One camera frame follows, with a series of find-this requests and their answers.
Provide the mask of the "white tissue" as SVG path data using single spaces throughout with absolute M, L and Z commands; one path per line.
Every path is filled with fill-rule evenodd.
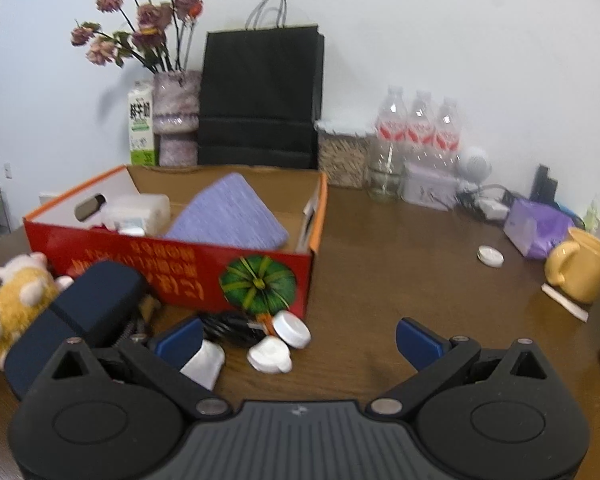
M 222 347 L 204 340 L 198 352 L 180 369 L 180 373 L 212 391 L 224 364 L 225 352 Z

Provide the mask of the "navy blue zip case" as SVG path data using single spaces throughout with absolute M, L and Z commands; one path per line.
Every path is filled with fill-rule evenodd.
M 22 399 L 48 360 L 68 338 L 90 347 L 110 347 L 129 323 L 140 317 L 148 292 L 143 275 L 113 261 L 90 266 L 41 313 L 6 356 L 4 375 L 14 396 Z

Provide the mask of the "white earbuds case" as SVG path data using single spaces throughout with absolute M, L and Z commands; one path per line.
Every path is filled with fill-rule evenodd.
M 292 370 L 288 346 L 279 338 L 266 336 L 247 353 L 249 364 L 264 374 L 286 374 Z

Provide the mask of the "white jar lid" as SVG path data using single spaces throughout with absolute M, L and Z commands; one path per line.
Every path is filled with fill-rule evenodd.
M 272 317 L 272 327 L 276 335 L 294 349 L 304 349 L 312 340 L 308 326 L 287 310 L 279 311 Z

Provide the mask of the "translucent plastic wipes box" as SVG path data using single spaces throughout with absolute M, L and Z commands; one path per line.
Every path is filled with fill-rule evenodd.
M 106 200 L 99 213 L 109 231 L 155 236 L 171 220 L 171 203 L 166 194 L 125 194 Z

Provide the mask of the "purple fabric drawstring pouch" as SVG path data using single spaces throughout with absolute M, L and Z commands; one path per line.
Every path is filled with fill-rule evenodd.
M 289 233 L 247 180 L 232 172 L 200 191 L 163 235 L 166 240 L 274 250 Z

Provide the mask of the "yellow white plush toy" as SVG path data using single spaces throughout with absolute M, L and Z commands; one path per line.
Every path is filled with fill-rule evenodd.
M 9 351 L 35 319 L 73 283 L 54 278 L 42 252 L 15 256 L 0 266 L 0 371 Z

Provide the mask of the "small white round disc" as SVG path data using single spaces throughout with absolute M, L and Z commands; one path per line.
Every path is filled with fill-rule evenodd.
M 485 266 L 490 268 L 501 268 L 505 262 L 504 255 L 494 247 L 488 245 L 481 245 L 477 250 L 477 258 Z

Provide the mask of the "white paper stick packet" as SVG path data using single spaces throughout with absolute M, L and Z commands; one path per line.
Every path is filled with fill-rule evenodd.
M 588 317 L 590 316 L 588 314 L 588 311 L 585 310 L 585 308 L 580 307 L 573 300 L 569 299 L 562 292 L 558 292 L 557 289 L 554 289 L 554 287 L 550 286 L 550 284 L 547 283 L 544 283 L 541 286 L 541 290 L 547 297 L 550 297 L 551 300 L 555 301 L 556 304 L 562 306 L 566 311 L 568 311 L 579 321 L 583 323 L 588 322 Z

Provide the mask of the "purple tissue pack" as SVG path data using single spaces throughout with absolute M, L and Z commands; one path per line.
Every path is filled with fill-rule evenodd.
M 545 260 L 573 226 L 572 219 L 560 210 L 517 198 L 509 209 L 503 231 L 524 258 Z

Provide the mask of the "yellow ceramic mug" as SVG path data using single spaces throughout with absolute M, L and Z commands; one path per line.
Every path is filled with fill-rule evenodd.
M 575 228 L 555 246 L 544 266 L 548 284 L 580 304 L 592 304 L 600 296 L 600 239 Z

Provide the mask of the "middle clear water bottle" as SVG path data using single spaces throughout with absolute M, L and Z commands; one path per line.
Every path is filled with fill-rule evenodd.
M 411 143 L 413 162 L 429 164 L 428 155 L 434 140 L 434 115 L 432 114 L 431 94 L 418 90 L 408 113 L 408 140 Z

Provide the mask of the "green white milk carton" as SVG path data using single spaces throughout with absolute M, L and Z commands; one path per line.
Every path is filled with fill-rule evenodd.
M 137 81 L 128 94 L 128 133 L 132 165 L 156 166 L 158 156 L 152 121 L 152 83 Z

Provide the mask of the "black paper shopping bag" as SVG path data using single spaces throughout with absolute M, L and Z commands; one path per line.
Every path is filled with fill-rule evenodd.
M 208 33 L 200 166 L 318 166 L 325 38 L 316 25 L 288 26 L 287 11 L 287 0 L 262 0 L 244 28 Z

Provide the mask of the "dried pink rose bouquet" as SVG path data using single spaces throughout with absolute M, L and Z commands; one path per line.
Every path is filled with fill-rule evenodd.
M 184 72 L 204 0 L 95 0 L 101 14 L 118 14 L 123 25 L 107 32 L 101 24 L 77 22 L 73 47 L 86 49 L 88 62 L 122 67 L 135 60 L 152 74 Z

